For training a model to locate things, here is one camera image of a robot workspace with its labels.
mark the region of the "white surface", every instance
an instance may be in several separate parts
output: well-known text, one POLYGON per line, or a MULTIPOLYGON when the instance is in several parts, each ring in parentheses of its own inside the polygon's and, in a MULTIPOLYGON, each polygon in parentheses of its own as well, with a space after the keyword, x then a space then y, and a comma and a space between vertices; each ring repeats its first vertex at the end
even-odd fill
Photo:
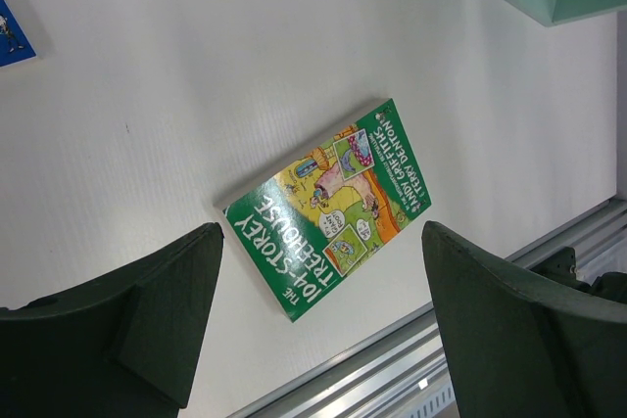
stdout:
POLYGON ((223 416, 428 301, 427 218, 508 255, 615 192, 616 18, 502 0, 7 0, 0 305, 146 255, 366 99, 393 97, 434 206, 292 325, 234 241, 184 417, 223 416))

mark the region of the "book title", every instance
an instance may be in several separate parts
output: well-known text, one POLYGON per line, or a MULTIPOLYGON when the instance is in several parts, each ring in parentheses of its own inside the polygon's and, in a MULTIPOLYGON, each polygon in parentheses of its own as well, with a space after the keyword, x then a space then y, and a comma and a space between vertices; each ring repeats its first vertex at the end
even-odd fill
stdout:
POLYGON ((424 187, 396 130, 385 115, 378 116, 379 126, 369 134, 369 139, 377 156, 383 162, 394 188, 403 205, 412 213, 419 212, 424 198, 424 187))
POLYGON ((292 278, 292 286, 286 288, 283 298, 292 305, 301 300, 313 302, 338 276, 335 268, 326 257, 315 252, 290 214, 284 213, 280 202, 264 195, 261 205, 254 210, 233 226, 278 274, 292 278))

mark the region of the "cartoon character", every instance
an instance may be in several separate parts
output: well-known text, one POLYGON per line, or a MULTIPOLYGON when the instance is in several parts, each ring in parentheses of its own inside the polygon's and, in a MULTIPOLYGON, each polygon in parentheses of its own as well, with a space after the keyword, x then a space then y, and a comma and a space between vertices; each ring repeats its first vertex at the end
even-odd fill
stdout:
POLYGON ((13 53, 16 48, 23 49, 24 46, 16 35, 9 28, 9 19, 0 14, 0 35, 5 36, 9 46, 9 53, 13 53))
MULTIPOLYGON (((370 145, 368 144, 368 136, 365 133, 365 131, 361 130, 355 134, 350 135, 347 138, 347 141, 349 142, 349 145, 351 146, 351 148, 349 149, 349 151, 344 153, 344 156, 342 156, 341 160, 345 160, 346 163, 348 164, 348 167, 353 168, 350 165, 350 156, 352 153, 363 167, 369 168, 370 166, 372 166, 372 162, 373 162, 372 154, 370 153, 370 145)), ((344 165, 344 162, 342 162, 342 167, 345 170, 350 171, 351 173, 355 172, 354 168, 352 170, 349 170, 344 165)))
POLYGON ((320 188, 315 188, 315 190, 313 190, 313 196, 310 198, 310 206, 313 209, 318 205, 320 205, 322 208, 328 208, 329 203, 325 200, 328 200, 328 195, 325 195, 325 193, 320 188))
POLYGON ((374 198, 374 202, 372 203, 372 208, 370 208, 370 210, 372 211, 372 217, 374 217, 375 219, 379 218, 379 200, 377 198, 374 198))
POLYGON ((340 164, 338 162, 318 178, 314 187, 316 191, 313 192, 313 198, 310 200, 312 208, 315 208, 317 205, 317 202, 314 204, 315 197, 318 197, 319 201, 328 201, 335 193, 344 187, 351 187, 358 192, 362 198, 362 207, 364 210, 372 208, 376 201, 376 196, 372 193, 372 188, 367 178, 363 176, 363 174, 359 174, 345 181, 344 178, 342 178, 340 164))
POLYGON ((380 121, 391 111, 392 110, 390 110, 390 107, 385 107, 381 112, 374 115, 374 117, 376 118, 377 121, 380 121))
POLYGON ((333 245, 331 245, 331 250, 333 252, 339 252, 341 257, 345 257, 355 253, 355 249, 353 248, 353 246, 348 242, 344 242, 343 240, 336 240, 333 245))
POLYGON ((340 164, 344 171, 349 173, 355 173, 355 168, 351 165, 351 154, 353 153, 353 149, 349 149, 344 153, 342 157, 340 157, 340 164))
POLYGON ((292 193, 293 195, 295 195, 296 193, 299 192, 301 187, 300 186, 291 185, 291 184, 288 183, 288 184, 285 185, 285 189, 287 191, 289 191, 290 193, 292 193))

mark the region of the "speech bubble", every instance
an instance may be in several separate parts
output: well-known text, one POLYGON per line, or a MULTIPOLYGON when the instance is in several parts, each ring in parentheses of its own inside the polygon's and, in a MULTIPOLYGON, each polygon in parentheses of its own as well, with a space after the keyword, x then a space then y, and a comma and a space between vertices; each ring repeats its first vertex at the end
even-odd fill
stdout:
POLYGON ((330 239, 340 233, 345 223, 346 218, 344 217, 344 213, 340 210, 333 210, 329 214, 323 212, 320 215, 318 227, 324 234, 324 237, 330 239))
POLYGON ((359 219, 357 221, 357 233, 360 234, 360 237, 362 237, 363 240, 368 240, 372 236, 370 226, 363 219, 359 219))

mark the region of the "green book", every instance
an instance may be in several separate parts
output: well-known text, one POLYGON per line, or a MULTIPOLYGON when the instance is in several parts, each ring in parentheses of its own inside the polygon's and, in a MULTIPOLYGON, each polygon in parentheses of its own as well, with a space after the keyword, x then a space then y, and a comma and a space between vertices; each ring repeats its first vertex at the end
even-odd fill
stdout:
POLYGON ((221 209, 292 321, 431 205, 392 100, 275 170, 221 209))

